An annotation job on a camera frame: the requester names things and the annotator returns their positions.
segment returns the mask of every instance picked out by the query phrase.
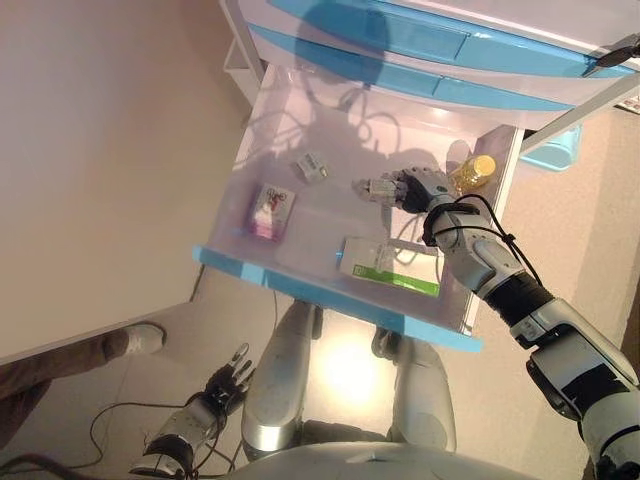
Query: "brown pants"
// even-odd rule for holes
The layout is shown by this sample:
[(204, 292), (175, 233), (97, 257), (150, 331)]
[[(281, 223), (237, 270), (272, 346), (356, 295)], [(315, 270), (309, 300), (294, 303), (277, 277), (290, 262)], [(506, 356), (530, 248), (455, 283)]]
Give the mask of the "brown pants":
[(82, 342), (0, 366), (0, 449), (47, 392), (55, 378), (105, 365), (127, 349), (129, 337), (116, 330)]

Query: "bottle cap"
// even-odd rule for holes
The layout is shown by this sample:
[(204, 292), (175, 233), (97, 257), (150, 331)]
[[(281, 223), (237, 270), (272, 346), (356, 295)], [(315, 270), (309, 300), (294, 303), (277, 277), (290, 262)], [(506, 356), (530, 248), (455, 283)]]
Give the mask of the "bottle cap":
[(483, 177), (491, 175), (496, 169), (496, 161), (489, 155), (479, 155), (473, 160), (473, 170)]

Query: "green and white box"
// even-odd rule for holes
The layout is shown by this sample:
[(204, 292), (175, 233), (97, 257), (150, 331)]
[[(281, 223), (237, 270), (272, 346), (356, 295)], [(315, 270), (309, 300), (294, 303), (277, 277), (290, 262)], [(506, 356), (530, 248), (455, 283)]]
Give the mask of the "green and white box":
[(347, 237), (340, 271), (378, 283), (437, 297), (444, 259), (419, 252), (399, 252), (397, 247)]

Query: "robot leg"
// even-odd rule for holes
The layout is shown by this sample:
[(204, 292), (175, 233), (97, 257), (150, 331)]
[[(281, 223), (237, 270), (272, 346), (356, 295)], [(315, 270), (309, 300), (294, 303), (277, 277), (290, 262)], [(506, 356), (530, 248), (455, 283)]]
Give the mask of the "robot leg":
[(396, 362), (391, 440), (454, 452), (453, 406), (440, 356), (428, 343), (402, 337)]
[(310, 344), (321, 322), (322, 309), (296, 300), (271, 336), (242, 412), (242, 438), (249, 460), (297, 444)]

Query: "open drawer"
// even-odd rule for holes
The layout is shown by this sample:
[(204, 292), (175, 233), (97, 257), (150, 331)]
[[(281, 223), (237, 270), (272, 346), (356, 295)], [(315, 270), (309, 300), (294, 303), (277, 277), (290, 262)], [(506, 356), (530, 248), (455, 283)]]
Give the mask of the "open drawer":
[[(493, 180), (479, 193), (504, 210), (523, 131), (433, 108), (327, 73), (270, 65), (242, 140), (209, 242), (194, 256), (246, 281), (358, 317), (399, 333), (463, 350), (478, 301), (444, 262), (437, 297), (369, 282), (338, 269), (345, 238), (415, 242), (420, 219), (361, 200), (359, 179), (410, 167), (450, 171), (470, 152), (490, 154)], [(327, 168), (308, 184), (296, 161), (312, 153)], [(296, 194), (279, 242), (248, 228), (265, 183)], [(406, 228), (411, 221), (419, 228)]]

